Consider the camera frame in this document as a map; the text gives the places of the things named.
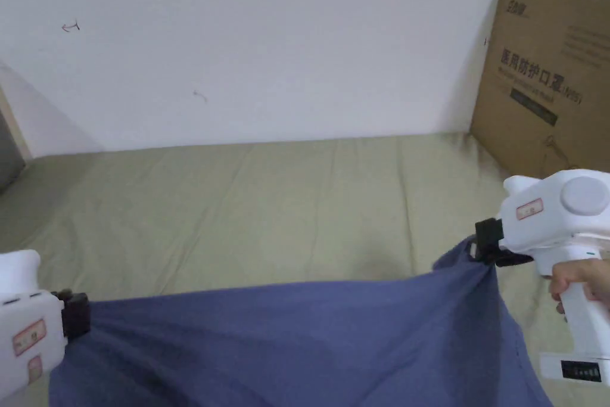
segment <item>white wall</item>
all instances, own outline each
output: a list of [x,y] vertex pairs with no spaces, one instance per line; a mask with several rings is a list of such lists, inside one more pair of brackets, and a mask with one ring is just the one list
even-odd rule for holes
[[34,156],[465,130],[493,13],[493,0],[0,5],[0,84]]

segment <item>blue cloth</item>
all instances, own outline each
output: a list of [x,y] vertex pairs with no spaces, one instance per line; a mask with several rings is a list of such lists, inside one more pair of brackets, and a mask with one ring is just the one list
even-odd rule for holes
[[551,406],[493,268],[92,304],[51,374],[59,406]]

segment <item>wall mark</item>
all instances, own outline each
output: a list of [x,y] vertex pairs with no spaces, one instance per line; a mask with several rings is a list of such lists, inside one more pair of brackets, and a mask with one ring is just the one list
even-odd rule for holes
[[70,32],[68,29],[73,29],[74,27],[76,27],[77,30],[80,30],[77,20],[74,20],[74,24],[72,24],[71,26],[67,26],[66,24],[61,26],[64,32]]
[[197,89],[193,91],[193,95],[195,97],[201,97],[205,103],[207,103],[207,97],[205,97],[202,93],[198,92]]

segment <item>red label sticker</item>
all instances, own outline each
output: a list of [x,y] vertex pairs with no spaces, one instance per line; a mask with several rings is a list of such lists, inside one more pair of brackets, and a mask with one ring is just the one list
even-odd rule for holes
[[44,320],[38,320],[34,324],[29,325],[13,337],[13,350],[15,351],[15,356],[19,356],[28,351],[45,337],[46,326]]
[[27,363],[28,384],[34,383],[42,376],[42,359],[40,355],[34,356]]
[[535,215],[536,213],[540,213],[544,210],[544,205],[542,204],[542,199],[536,199],[532,202],[528,202],[525,205],[521,205],[516,209],[516,219],[517,220],[525,220],[526,218]]

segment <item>mattress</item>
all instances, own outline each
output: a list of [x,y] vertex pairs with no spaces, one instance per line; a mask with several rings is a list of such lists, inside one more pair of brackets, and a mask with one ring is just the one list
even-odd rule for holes
[[[91,300],[408,278],[497,213],[504,178],[465,133],[45,157],[0,196],[0,251],[37,250],[41,287]],[[534,265],[499,275],[534,367],[568,350]],[[606,392],[542,383],[558,406]]]

